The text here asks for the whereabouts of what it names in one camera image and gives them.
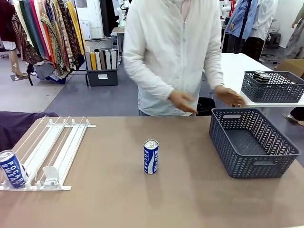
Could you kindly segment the person left hand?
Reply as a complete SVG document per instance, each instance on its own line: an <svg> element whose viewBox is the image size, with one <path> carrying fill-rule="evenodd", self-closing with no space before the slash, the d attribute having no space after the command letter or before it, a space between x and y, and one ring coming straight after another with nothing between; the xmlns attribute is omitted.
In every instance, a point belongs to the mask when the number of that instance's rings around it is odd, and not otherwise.
<svg viewBox="0 0 304 228"><path fill-rule="evenodd" d="M218 85L215 87L214 91L217 98L230 107L246 106L244 98L230 88Z"/></svg>

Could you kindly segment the person right hand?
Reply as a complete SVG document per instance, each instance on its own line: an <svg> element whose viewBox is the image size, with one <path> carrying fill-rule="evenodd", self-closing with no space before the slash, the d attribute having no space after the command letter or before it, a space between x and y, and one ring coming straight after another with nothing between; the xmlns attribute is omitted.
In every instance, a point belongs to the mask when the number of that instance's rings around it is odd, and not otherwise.
<svg viewBox="0 0 304 228"><path fill-rule="evenodd" d="M184 112L197 114L197 110L190 106L190 102L194 102L192 98L187 93L172 91L169 95L169 100L174 104L174 106Z"/></svg>

